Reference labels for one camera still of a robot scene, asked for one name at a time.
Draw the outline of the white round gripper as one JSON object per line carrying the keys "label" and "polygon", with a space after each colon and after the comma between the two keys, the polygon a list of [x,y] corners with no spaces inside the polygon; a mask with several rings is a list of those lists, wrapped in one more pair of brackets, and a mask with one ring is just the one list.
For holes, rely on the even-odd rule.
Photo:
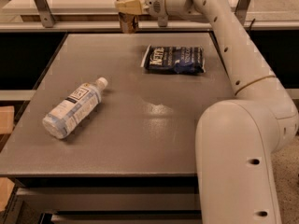
{"label": "white round gripper", "polygon": [[142,15],[146,14],[147,11],[153,17],[165,17],[167,15],[165,0],[117,0],[115,8],[120,13],[131,15]]}

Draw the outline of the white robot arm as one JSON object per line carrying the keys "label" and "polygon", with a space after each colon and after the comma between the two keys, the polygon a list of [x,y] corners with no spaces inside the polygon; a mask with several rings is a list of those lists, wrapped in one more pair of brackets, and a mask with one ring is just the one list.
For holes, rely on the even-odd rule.
{"label": "white robot arm", "polygon": [[235,98],[198,121],[196,169],[203,224],[281,224],[271,155],[295,137],[298,111],[229,0],[116,0],[120,13],[211,24]]}

